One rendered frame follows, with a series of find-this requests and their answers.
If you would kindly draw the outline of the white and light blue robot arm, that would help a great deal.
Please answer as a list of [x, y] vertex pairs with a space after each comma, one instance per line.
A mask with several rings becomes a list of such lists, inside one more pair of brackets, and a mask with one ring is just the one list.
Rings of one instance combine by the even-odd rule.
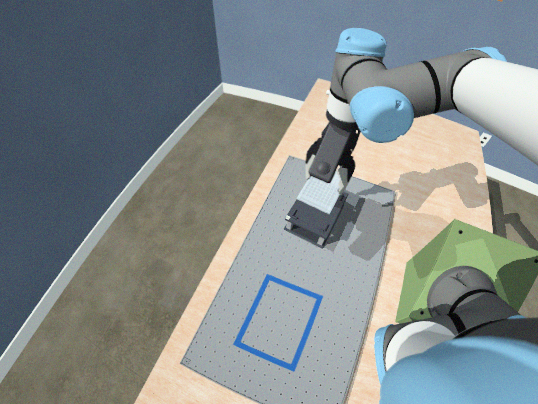
[[[326, 91], [334, 118], [388, 143], [414, 118], [455, 109], [538, 166], [538, 69], [483, 47], [387, 70], [386, 46], [371, 30], [341, 33]], [[331, 183], [352, 131], [329, 124], [310, 176]], [[471, 266], [438, 276], [427, 307], [432, 318], [375, 332], [379, 404], [538, 404], [538, 317], [519, 314]]]

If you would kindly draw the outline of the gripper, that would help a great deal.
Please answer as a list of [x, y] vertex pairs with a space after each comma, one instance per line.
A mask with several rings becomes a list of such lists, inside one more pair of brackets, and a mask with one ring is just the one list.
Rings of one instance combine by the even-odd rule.
[[[326, 111], [326, 117], [329, 121], [329, 123], [332, 123], [333, 125], [339, 127], [339, 128], [343, 128], [343, 129], [353, 129], [353, 127], [357, 127], [357, 128], [354, 128], [353, 129], [353, 133], [351, 135], [351, 138], [349, 140], [349, 143], [345, 149], [345, 152], [343, 154], [343, 157], [339, 163], [339, 168], [337, 170], [337, 175], [339, 176], [340, 178], [340, 181], [338, 183], [339, 185], [339, 189], [338, 189], [338, 192], [340, 195], [343, 194], [343, 192], [345, 191], [353, 173], [354, 173], [354, 170], [355, 170], [355, 161], [353, 160], [353, 156], [351, 156], [352, 154], [352, 151], [354, 151], [355, 147], [356, 147], [356, 144], [357, 142], [355, 143], [355, 141], [358, 141], [358, 138], [359, 138], [359, 135], [360, 135], [360, 129], [358, 128], [358, 125], [356, 122], [353, 122], [353, 123], [348, 123], [348, 122], [343, 122], [343, 121], [340, 121], [340, 120], [337, 120], [336, 118], [334, 118], [329, 112], [328, 110]], [[324, 130], [322, 131], [321, 135], [322, 137], [318, 138], [317, 141], [315, 141], [311, 146], [310, 148], [308, 149], [307, 153], [306, 153], [306, 180], [310, 179], [310, 175], [308, 173], [309, 169], [310, 169], [310, 165], [312, 164], [313, 160], [314, 160], [314, 157], [320, 147], [320, 144], [322, 142], [322, 139], [328, 129], [328, 126], [329, 126], [329, 123], [326, 125], [326, 127], [324, 128]], [[356, 133], [356, 130], [358, 131], [358, 133]], [[354, 146], [353, 146], [354, 145]], [[351, 151], [352, 150], [352, 151]]]

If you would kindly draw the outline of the blue rectangular tape outline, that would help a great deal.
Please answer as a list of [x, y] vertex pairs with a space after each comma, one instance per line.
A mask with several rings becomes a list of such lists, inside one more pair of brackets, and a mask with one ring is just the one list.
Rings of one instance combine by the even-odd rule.
[[[315, 302], [314, 308], [312, 310], [311, 316], [309, 318], [309, 321], [307, 323], [307, 326], [305, 328], [304, 334], [302, 336], [302, 339], [300, 341], [300, 344], [298, 346], [298, 349], [296, 351], [296, 354], [295, 354], [294, 359], [293, 359], [291, 364], [286, 363], [286, 362], [284, 362], [282, 360], [279, 360], [279, 359], [277, 359], [275, 357], [272, 357], [272, 356], [270, 356], [268, 354], [265, 354], [265, 353], [263, 353], [263, 352], [261, 352], [259, 350], [256, 350], [256, 349], [254, 349], [254, 348], [252, 348], [252, 347], [250, 347], [248, 345], [245, 345], [245, 344], [241, 343], [243, 335], [244, 335], [244, 333], [245, 333], [245, 331], [246, 331], [246, 329], [247, 329], [247, 327], [248, 327], [248, 325], [249, 325], [249, 323], [250, 323], [250, 321], [251, 321], [251, 319], [253, 317], [253, 314], [254, 314], [254, 312], [255, 312], [255, 310], [256, 310], [256, 308], [257, 308], [257, 306], [258, 306], [258, 304], [259, 304], [259, 302], [261, 300], [261, 297], [262, 297], [262, 295], [263, 295], [263, 293], [264, 293], [264, 291], [265, 291], [265, 289], [266, 289], [266, 287], [268, 285], [269, 280], [317, 299], [316, 302]], [[321, 296], [319, 294], [313, 293], [311, 291], [308, 291], [306, 289], [303, 289], [301, 287], [298, 287], [296, 285], [293, 285], [291, 283], [288, 283], [286, 281], [283, 281], [281, 279], [278, 279], [276, 277], [273, 277], [273, 276], [267, 274], [233, 345], [235, 345], [235, 346], [237, 346], [237, 347], [239, 347], [239, 348], [241, 348], [241, 349], [243, 349], [245, 351], [248, 351], [248, 352], [250, 352], [250, 353], [252, 353], [252, 354], [254, 354], [256, 356], [259, 356], [259, 357], [261, 357], [261, 358], [263, 358], [265, 360], [268, 360], [268, 361], [270, 361], [270, 362], [272, 362], [274, 364], [277, 364], [277, 365], [279, 365], [281, 367], [284, 367], [284, 368], [289, 369], [289, 370], [294, 372], [295, 368], [297, 366], [297, 363], [299, 361], [299, 358], [301, 356], [301, 353], [303, 351], [303, 348], [305, 346], [305, 343], [307, 341], [307, 338], [308, 338], [308, 335], [310, 333], [310, 330], [312, 328], [312, 325], [313, 325], [313, 322], [315, 320], [316, 314], [318, 312], [319, 306], [321, 304], [322, 298], [323, 298], [323, 296]]]

